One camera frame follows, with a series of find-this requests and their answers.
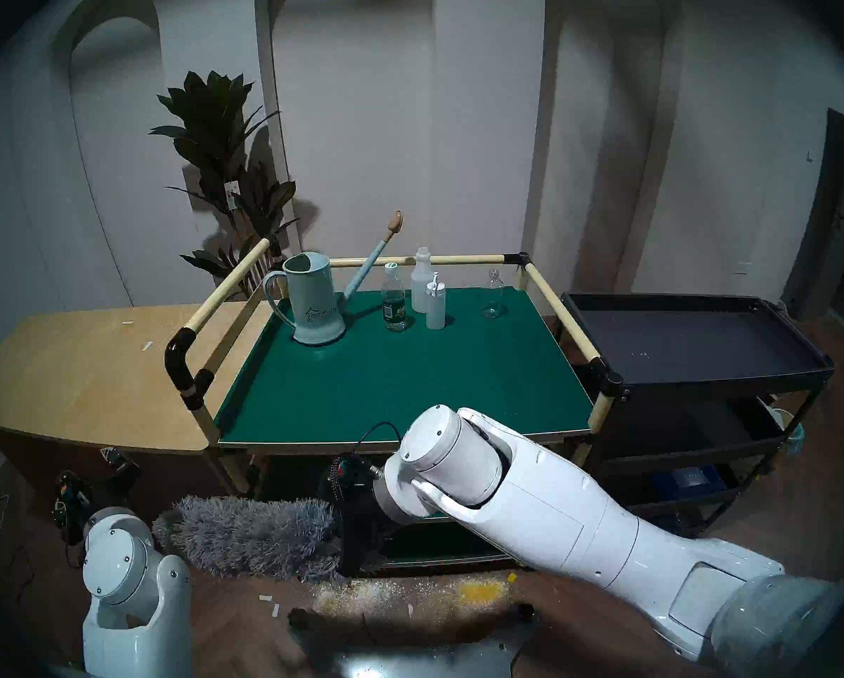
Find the plastic water bottle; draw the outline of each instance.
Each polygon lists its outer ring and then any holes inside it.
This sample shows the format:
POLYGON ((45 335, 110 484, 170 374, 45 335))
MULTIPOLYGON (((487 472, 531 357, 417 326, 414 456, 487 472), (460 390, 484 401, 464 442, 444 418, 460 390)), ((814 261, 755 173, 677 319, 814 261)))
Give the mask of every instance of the plastic water bottle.
POLYGON ((485 290, 487 298, 481 310, 486 318, 496 318, 503 313, 503 287, 501 273, 497 269, 488 270, 488 288, 485 290))
POLYGON ((406 290, 396 274, 396 262, 384 266, 384 275, 381 287, 384 325, 394 333, 402 333, 406 330, 406 290))
POLYGON ((409 288, 413 293, 413 310, 425 313, 428 309, 428 297, 425 287, 431 282, 435 273, 431 269, 431 253, 427 248, 419 248, 415 254, 415 268, 409 275, 409 288))

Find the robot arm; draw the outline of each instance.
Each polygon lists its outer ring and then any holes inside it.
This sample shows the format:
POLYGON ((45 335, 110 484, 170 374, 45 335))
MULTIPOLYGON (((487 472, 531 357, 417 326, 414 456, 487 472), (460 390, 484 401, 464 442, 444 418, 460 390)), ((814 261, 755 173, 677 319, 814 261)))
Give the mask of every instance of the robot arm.
POLYGON ((640 520, 578 466, 466 408, 420 415, 375 481, 375 496, 395 522, 443 511, 528 566, 629 601, 692 660, 745 581, 783 573, 749 549, 683 539, 640 520))
POLYGON ((190 571, 162 556, 152 533, 129 510, 107 508, 86 533, 83 581, 92 595, 83 622, 83 658, 91 675, 192 675, 190 571), (141 622, 128 628, 127 616, 141 622))

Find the sawdust on floor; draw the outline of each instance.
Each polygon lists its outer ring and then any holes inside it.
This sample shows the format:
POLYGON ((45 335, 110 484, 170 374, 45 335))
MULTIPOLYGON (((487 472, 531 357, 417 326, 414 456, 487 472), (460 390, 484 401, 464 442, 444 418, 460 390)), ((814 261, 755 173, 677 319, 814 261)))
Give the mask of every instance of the sawdust on floor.
POLYGON ((431 578, 357 578, 314 589, 326 617, 443 622, 498 615, 510 605, 506 571, 431 578))

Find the fluffy duster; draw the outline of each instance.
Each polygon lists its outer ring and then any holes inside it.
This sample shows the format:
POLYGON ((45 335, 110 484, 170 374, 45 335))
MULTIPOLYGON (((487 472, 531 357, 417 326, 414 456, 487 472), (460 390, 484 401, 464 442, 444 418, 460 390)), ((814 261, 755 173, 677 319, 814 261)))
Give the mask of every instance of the fluffy duster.
POLYGON ((215 576, 270 576, 287 581, 337 578, 340 560, 326 542, 334 514, 326 502, 259 502, 188 495, 152 524, 168 553, 215 576))

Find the light blue watering can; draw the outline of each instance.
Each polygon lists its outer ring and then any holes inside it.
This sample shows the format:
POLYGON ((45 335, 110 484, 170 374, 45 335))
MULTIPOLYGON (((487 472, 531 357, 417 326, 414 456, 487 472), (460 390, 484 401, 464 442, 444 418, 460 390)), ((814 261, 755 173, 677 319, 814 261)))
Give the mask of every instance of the light blue watering can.
POLYGON ((303 344, 325 344, 336 340, 347 329, 341 310, 351 299, 362 279, 369 274, 384 247, 403 225, 403 213, 394 212, 388 223, 388 232, 378 242, 378 247, 363 263, 356 276, 343 292, 339 302, 334 294, 334 282, 330 278, 330 260, 320 252, 301 252, 283 263, 283 271, 268 272, 262 279, 262 287, 268 303, 277 316, 293 328, 293 339, 303 344), (293 320, 284 315, 271 296, 271 280, 283 276, 287 281, 293 320))

